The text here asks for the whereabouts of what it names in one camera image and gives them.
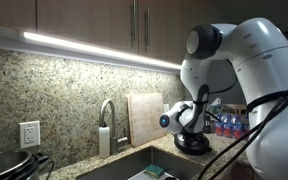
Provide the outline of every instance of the granite backsplash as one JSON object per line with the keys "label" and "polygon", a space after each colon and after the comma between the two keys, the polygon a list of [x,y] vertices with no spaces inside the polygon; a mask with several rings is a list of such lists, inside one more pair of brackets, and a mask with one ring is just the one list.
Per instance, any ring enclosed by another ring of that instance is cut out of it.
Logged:
{"label": "granite backsplash", "polygon": [[113,100],[122,137],[127,95],[154,92],[170,107],[184,100],[179,75],[0,49],[0,151],[19,149],[18,123],[38,120],[41,145],[31,150],[51,156],[55,169],[96,156],[103,101]]}

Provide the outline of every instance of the pot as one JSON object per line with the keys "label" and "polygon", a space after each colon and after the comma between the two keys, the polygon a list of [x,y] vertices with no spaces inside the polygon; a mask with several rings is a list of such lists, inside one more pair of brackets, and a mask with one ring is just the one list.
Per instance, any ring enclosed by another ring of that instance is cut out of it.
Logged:
{"label": "pot", "polygon": [[48,159],[27,150],[0,152],[0,180],[39,180],[39,165]]}

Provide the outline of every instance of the granite countertop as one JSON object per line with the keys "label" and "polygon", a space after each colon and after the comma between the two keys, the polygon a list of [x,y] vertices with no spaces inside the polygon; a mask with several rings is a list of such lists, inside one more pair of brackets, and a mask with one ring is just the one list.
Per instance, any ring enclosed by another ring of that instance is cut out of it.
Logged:
{"label": "granite countertop", "polygon": [[[166,135],[165,137],[159,138],[157,140],[154,140],[152,142],[146,143],[144,145],[141,145],[136,148],[129,148],[123,152],[120,152],[117,155],[110,156],[106,159],[101,159],[98,156],[92,157],[90,159],[63,167],[61,169],[58,169],[54,172],[52,172],[52,175],[50,177],[50,180],[64,180],[64,179],[75,179],[76,176],[81,175],[85,172],[94,170],[100,166],[103,166],[105,164],[108,164],[110,162],[113,162],[115,160],[118,160],[122,157],[125,157],[129,154],[132,154],[134,152],[137,152],[141,149],[144,149],[148,146],[153,146],[155,148],[161,149],[165,152],[168,152],[170,154],[173,154],[175,156],[179,156],[181,158],[194,161],[198,164],[205,165],[207,164],[216,154],[218,154],[221,150],[226,148],[228,145],[230,145],[232,142],[234,142],[233,139],[228,139],[225,137],[219,137],[215,134],[206,134],[208,139],[210,140],[210,147],[212,148],[212,151],[209,153],[206,153],[203,156],[191,156],[182,153],[179,149],[177,149],[173,143],[174,139],[171,134]],[[229,152],[224,154],[222,158],[220,158],[216,163],[214,163],[211,168],[205,173],[203,179],[209,179],[212,174],[219,169],[225,162],[228,161],[230,157],[232,157],[235,152],[238,151],[242,147],[242,145],[245,144],[244,142],[238,144],[235,148],[231,149]],[[249,162],[247,160],[245,152],[237,159],[237,162],[244,165],[249,165]],[[234,164],[230,165],[225,171],[223,171],[217,179],[227,179],[230,175],[230,172],[232,168],[234,167]],[[41,179],[45,179],[47,174],[44,174],[41,176]]]}

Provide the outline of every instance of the faucet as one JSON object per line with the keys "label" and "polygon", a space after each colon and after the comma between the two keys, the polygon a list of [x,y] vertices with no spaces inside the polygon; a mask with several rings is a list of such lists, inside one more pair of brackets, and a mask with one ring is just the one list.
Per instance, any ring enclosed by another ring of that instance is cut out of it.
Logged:
{"label": "faucet", "polygon": [[114,108],[113,101],[111,99],[106,99],[102,104],[99,126],[104,127],[104,113],[105,113],[105,108],[107,104],[110,104],[111,112],[112,112],[112,135],[111,135],[110,142],[111,142],[111,154],[114,155],[114,154],[117,154],[118,152],[117,149],[118,149],[119,144],[122,144],[128,141],[128,138],[123,137],[123,138],[118,139],[116,136],[115,108]]}

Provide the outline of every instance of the black base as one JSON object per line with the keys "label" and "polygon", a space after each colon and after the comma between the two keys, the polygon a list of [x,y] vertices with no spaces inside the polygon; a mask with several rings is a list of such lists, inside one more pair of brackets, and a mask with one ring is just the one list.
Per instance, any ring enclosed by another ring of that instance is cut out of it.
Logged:
{"label": "black base", "polygon": [[180,133],[174,136],[175,146],[186,154],[203,155],[211,151],[209,140],[203,133]]}

